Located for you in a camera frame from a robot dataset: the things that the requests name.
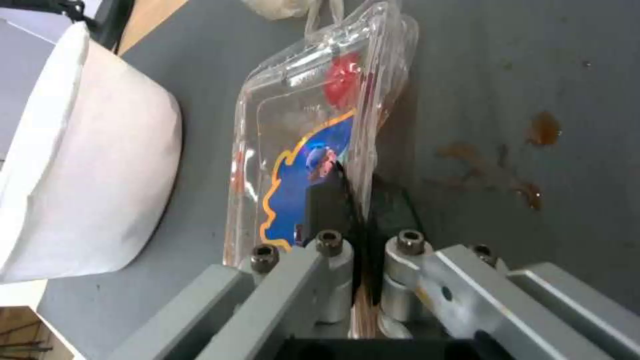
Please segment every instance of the wooden surface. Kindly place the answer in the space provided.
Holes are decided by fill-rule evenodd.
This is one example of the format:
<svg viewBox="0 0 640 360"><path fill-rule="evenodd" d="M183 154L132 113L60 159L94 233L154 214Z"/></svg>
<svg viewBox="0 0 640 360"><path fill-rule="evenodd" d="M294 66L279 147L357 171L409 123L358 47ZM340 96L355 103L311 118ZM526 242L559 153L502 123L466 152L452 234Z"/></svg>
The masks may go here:
<svg viewBox="0 0 640 360"><path fill-rule="evenodd" d="M187 0L136 0L122 35L119 54L124 54L186 2Z"/></svg>

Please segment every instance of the gray table surface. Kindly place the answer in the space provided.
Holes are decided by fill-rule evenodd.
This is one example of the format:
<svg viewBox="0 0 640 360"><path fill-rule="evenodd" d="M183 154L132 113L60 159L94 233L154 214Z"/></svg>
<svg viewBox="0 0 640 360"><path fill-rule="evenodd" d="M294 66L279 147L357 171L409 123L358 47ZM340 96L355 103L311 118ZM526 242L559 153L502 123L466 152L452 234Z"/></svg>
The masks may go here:
<svg viewBox="0 0 640 360"><path fill-rule="evenodd" d="M348 2L347 8L353 8ZM512 266L551 261L640 313L640 2L405 0L420 24L410 86L378 138L378 170L405 185L436 247L487 243ZM175 94L184 153L147 247L112 274L49 282L38 311L102 359L212 263L220 263L234 107L249 72L302 36L240 0L190 0L124 56ZM524 145L553 113L557 144ZM515 192L439 185L464 174L435 156L467 142L538 185Z"/></svg>

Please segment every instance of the machine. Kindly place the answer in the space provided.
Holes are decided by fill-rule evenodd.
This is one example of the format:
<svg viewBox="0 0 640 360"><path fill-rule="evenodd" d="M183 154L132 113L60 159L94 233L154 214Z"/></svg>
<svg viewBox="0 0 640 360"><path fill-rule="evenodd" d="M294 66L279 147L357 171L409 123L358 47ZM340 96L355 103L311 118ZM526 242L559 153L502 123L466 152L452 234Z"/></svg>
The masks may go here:
<svg viewBox="0 0 640 360"><path fill-rule="evenodd" d="M550 263L434 250L379 179L365 223L342 171L307 192L305 247L212 265L110 359L640 359L630 311ZM353 320L374 331L361 338Z"/></svg>

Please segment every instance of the hole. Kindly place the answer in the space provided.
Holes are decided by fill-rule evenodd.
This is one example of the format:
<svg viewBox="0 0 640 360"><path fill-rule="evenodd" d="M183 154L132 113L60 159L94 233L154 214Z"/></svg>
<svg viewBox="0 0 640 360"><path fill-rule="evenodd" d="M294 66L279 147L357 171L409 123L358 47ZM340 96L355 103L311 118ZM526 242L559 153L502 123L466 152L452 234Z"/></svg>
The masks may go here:
<svg viewBox="0 0 640 360"><path fill-rule="evenodd" d="M322 239L324 239L324 240L335 240L337 238L338 237L333 232L327 231L326 233L322 234Z"/></svg>
<svg viewBox="0 0 640 360"><path fill-rule="evenodd" d="M409 240L418 240L420 239L420 234L416 233L415 231L405 231L404 232L404 237L409 239Z"/></svg>
<svg viewBox="0 0 640 360"><path fill-rule="evenodd" d="M335 353L333 350L318 342L313 342L304 346L297 359L306 359L306 360L332 360L335 359Z"/></svg>
<svg viewBox="0 0 640 360"><path fill-rule="evenodd" d="M266 255L271 255L273 253L273 249L271 247L259 247L256 251L256 254L260 255L260 256L266 256Z"/></svg>
<svg viewBox="0 0 640 360"><path fill-rule="evenodd" d="M491 249L486 245L476 245L474 251L480 255L491 256Z"/></svg>
<svg viewBox="0 0 640 360"><path fill-rule="evenodd" d="M449 288L446 286L442 286L442 296L444 296L444 298L447 299L447 301L451 301L453 299L453 294L451 293L451 290L449 290Z"/></svg>

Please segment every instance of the white cloth cover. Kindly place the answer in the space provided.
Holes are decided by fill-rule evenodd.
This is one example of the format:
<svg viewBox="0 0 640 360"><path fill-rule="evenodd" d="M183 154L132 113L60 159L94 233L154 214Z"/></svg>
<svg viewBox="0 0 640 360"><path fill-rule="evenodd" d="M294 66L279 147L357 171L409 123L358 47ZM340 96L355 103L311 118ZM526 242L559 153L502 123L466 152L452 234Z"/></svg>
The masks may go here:
<svg viewBox="0 0 640 360"><path fill-rule="evenodd" d="M158 84L89 38L60 38L0 171L0 282L128 264L172 190L180 110Z"/></svg>

